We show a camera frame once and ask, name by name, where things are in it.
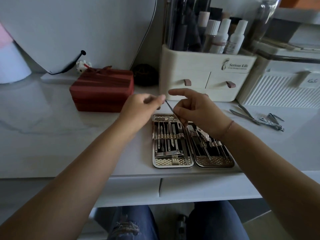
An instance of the desk surface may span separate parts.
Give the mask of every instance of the desk surface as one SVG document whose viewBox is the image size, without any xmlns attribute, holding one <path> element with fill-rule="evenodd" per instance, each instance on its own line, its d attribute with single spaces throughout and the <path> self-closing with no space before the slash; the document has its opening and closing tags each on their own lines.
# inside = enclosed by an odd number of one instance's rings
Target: desk surface
<svg viewBox="0 0 320 240">
<path fill-rule="evenodd" d="M 135 91 L 157 95 L 158 87 L 136 87 Z M 173 107 L 177 102 L 169 103 Z M 217 105 L 299 170 L 320 171 L 319 110 L 247 107 L 256 118 L 273 113 L 284 119 L 285 132 L 278 132 L 231 114 L 229 109 L 237 110 L 236 103 Z M 170 110 L 164 104 L 157 113 Z M 117 117 L 117 113 L 78 112 L 69 85 L 43 83 L 39 74 L 0 85 L 0 179 L 55 177 Z M 196 165 L 189 169 L 157 169 L 152 165 L 151 148 L 150 121 L 127 145 L 112 177 L 242 173 L 237 165 L 229 169 Z"/>
</svg>

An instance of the white storage box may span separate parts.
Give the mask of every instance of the white storage box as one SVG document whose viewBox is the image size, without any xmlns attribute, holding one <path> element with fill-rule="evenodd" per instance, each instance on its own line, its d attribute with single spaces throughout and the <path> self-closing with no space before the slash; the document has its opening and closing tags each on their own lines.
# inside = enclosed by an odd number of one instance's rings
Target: white storage box
<svg viewBox="0 0 320 240">
<path fill-rule="evenodd" d="M 316 59 L 259 55 L 237 100 L 242 105 L 320 108 L 319 63 Z"/>
<path fill-rule="evenodd" d="M 174 51 L 163 45 L 159 90 L 168 100 L 184 98 L 169 95 L 169 89 L 191 88 L 206 93 L 213 101 L 230 102 L 236 98 L 255 60 L 255 56 Z"/>
</svg>

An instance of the leather drawer pull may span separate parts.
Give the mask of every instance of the leather drawer pull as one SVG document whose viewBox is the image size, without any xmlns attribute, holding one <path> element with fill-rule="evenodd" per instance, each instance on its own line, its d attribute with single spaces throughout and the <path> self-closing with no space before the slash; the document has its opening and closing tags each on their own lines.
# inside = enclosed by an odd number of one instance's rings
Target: leather drawer pull
<svg viewBox="0 0 320 240">
<path fill-rule="evenodd" d="M 236 85 L 232 81 L 226 81 L 226 84 L 228 85 L 228 88 L 235 88 Z"/>
<path fill-rule="evenodd" d="M 191 81 L 189 79 L 184 79 L 184 85 L 187 87 L 191 86 Z"/>
</svg>

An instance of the ripped jeans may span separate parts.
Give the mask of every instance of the ripped jeans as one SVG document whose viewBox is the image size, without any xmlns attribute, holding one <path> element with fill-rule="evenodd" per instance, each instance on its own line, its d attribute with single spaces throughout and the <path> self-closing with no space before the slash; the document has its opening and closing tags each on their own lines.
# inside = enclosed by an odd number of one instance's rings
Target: ripped jeans
<svg viewBox="0 0 320 240">
<path fill-rule="evenodd" d="M 118 207 L 108 240 L 159 240 L 147 205 Z M 197 202 L 186 222 L 187 240 L 249 240 L 228 201 Z"/>
</svg>

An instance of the black cable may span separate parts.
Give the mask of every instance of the black cable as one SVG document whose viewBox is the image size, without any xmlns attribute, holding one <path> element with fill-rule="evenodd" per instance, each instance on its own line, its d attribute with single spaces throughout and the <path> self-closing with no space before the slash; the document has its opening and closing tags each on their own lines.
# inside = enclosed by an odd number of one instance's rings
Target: black cable
<svg viewBox="0 0 320 240">
<path fill-rule="evenodd" d="M 77 57 L 74 61 L 72 61 L 69 65 L 67 65 L 66 68 L 64 68 L 61 72 L 58 72 L 58 73 L 49 73 L 49 74 L 50 74 L 50 75 L 57 75 L 57 74 L 65 73 L 65 72 L 71 70 L 71 69 L 76 65 L 76 63 L 77 63 L 77 61 L 80 59 L 80 57 L 81 57 L 82 55 L 85 56 L 86 54 L 87 54 L 87 53 L 86 53 L 84 50 L 82 50 L 82 51 L 80 52 L 80 54 L 78 55 L 78 57 Z"/>
</svg>

